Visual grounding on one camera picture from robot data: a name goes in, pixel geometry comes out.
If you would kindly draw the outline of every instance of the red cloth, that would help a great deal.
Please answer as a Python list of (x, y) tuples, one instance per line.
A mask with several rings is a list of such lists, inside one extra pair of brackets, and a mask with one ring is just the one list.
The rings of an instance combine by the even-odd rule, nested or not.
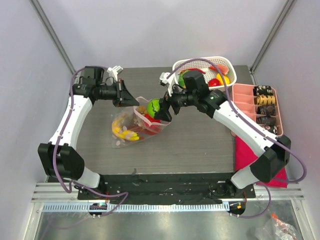
[[(254, 154), (251, 148), (238, 136), (235, 137), (235, 170), (245, 168), (253, 163), (258, 157)], [(283, 168), (276, 176), (278, 179), (287, 180), (286, 170)], [(287, 183), (277, 180), (271, 180), (266, 183), (270, 187), (287, 188)]]

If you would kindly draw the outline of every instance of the pink plastic organizer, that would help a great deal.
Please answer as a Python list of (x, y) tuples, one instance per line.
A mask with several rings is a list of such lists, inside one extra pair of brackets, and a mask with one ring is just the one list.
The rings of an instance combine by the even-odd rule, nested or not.
[[(232, 86), (232, 100), (234, 104), (244, 114), (246, 114), (253, 121), (256, 121), (256, 118), (259, 118), (265, 115), (256, 113), (259, 105), (255, 105), (256, 96), (254, 96), (253, 90), (254, 90), (254, 85), (235, 83)], [(273, 92), (273, 95), (275, 96), (275, 116), (272, 116), (272, 118), (275, 118), (275, 125), (278, 129), (277, 136), (282, 136), (284, 134), (284, 131), (283, 131), (282, 122), (281, 122), (277, 92), (273, 87), (272, 87), (272, 92)]]

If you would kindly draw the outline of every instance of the white plastic basket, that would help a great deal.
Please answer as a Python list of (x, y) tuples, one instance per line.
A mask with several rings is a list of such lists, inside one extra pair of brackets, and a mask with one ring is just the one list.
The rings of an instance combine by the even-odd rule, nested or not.
[[(230, 80), (230, 84), (226, 85), (228, 88), (236, 83), (236, 81), (237, 81), (236, 71), (228, 59), (226, 59), (225, 57), (222, 57), (222, 56), (208, 56), (208, 57), (202, 57), (202, 58), (211, 61), (213, 64), (226, 65), (229, 68), (229, 72), (226, 75)], [(177, 61), (173, 65), (172, 70), (174, 70), (176, 67), (180, 66), (181, 64), (183, 64), (187, 60), (189, 60), (189, 59)], [(179, 74), (182, 70), (196, 68), (196, 69), (201, 69), (202, 71), (205, 72), (205, 74), (203, 76), (204, 76), (205, 82), (208, 83), (211, 79), (214, 79), (217, 75), (217, 72), (212, 71), (211, 69), (209, 69), (209, 67), (210, 67), (209, 63), (207, 63), (205, 61), (198, 60), (198, 61), (189, 62), (186, 65), (179, 68), (178, 71), (175, 72), (175, 74), (174, 74), (175, 81), (178, 81)], [(223, 86), (223, 85), (222, 86), (211, 86), (211, 87), (209, 87), (209, 89), (211, 91), (214, 89), (219, 89), (221, 91), (225, 91), (225, 86)]]

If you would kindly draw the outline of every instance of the gray wooden tabletop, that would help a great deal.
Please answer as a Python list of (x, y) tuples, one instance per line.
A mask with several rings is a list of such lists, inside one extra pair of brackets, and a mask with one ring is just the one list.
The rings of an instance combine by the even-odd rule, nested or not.
[[(252, 84), (246, 65), (234, 66), (237, 83)], [(162, 72), (171, 67), (125, 68), (119, 75), (134, 97), (161, 98)], [(234, 138), (221, 123), (197, 111), (181, 108), (160, 134), (122, 148), (112, 148), (111, 124), (121, 109), (111, 101), (95, 102), (77, 141), (85, 166), (100, 174), (226, 173), (234, 170)]]

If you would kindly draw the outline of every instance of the plastic bag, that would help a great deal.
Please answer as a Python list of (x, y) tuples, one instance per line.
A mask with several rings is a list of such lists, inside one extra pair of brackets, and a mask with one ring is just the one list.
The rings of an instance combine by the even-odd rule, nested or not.
[(281, 221), (274, 213), (263, 227), (255, 230), (259, 240), (303, 240), (294, 226)]
[(170, 124), (155, 120), (147, 112), (150, 100), (142, 96), (136, 98), (140, 106), (125, 107), (112, 122), (112, 147), (120, 148), (151, 138)]

